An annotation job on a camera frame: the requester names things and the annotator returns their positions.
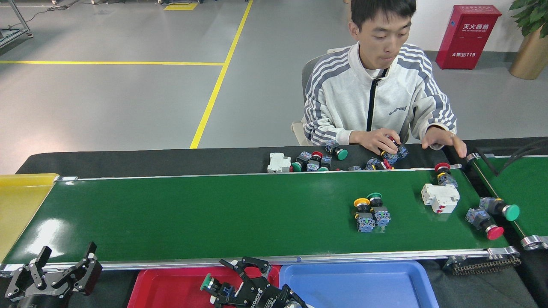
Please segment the person's right hand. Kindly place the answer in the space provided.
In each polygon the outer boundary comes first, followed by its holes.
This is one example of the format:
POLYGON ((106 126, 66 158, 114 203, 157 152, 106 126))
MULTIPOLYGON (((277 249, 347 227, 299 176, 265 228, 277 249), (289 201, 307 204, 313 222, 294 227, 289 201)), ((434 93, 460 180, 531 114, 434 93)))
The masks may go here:
POLYGON ((383 151, 396 154, 401 144, 399 135, 387 128, 372 131, 353 130, 348 141, 350 144, 359 144, 375 154, 381 154, 383 151))

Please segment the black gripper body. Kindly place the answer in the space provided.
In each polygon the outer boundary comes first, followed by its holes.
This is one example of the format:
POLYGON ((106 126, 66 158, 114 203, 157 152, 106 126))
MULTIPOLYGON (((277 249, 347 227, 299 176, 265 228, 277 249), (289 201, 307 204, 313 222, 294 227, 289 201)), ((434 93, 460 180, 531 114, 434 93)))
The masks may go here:
POLYGON ((30 283, 17 285, 21 298, 17 303, 18 308, 66 308, 71 297, 73 284, 66 282, 63 285, 56 284, 58 288, 47 285, 44 290, 38 289, 30 283))
POLYGON ((252 288, 251 308, 307 308, 307 303, 288 285, 281 289, 268 285, 252 288))

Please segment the person's left hand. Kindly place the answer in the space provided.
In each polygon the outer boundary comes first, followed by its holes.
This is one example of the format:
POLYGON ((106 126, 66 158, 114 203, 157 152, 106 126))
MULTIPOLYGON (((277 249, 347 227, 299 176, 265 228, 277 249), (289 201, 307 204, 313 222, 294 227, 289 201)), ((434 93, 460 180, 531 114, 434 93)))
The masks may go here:
POLYGON ((451 131, 444 130, 436 125, 430 126, 421 139, 422 148, 426 149, 434 144, 443 146, 453 146, 460 158, 465 158, 468 154, 467 144, 451 131))

